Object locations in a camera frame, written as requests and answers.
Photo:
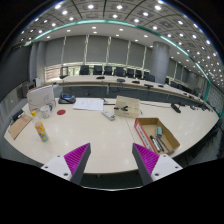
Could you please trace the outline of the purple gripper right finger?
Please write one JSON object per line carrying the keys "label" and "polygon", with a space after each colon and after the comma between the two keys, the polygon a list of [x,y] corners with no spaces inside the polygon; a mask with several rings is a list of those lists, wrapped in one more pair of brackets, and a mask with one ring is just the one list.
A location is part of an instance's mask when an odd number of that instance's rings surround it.
{"label": "purple gripper right finger", "polygon": [[158,155],[136,143],[132,146],[132,154],[138,166],[143,185],[147,185],[182,169],[167,154]]}

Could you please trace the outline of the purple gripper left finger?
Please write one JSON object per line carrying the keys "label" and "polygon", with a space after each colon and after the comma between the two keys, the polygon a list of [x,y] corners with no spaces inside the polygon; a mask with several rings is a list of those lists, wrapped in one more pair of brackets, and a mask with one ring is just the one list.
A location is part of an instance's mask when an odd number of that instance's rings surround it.
{"label": "purple gripper left finger", "polygon": [[56,155],[42,169],[79,185],[90,154],[91,145],[87,143],[65,155]]}

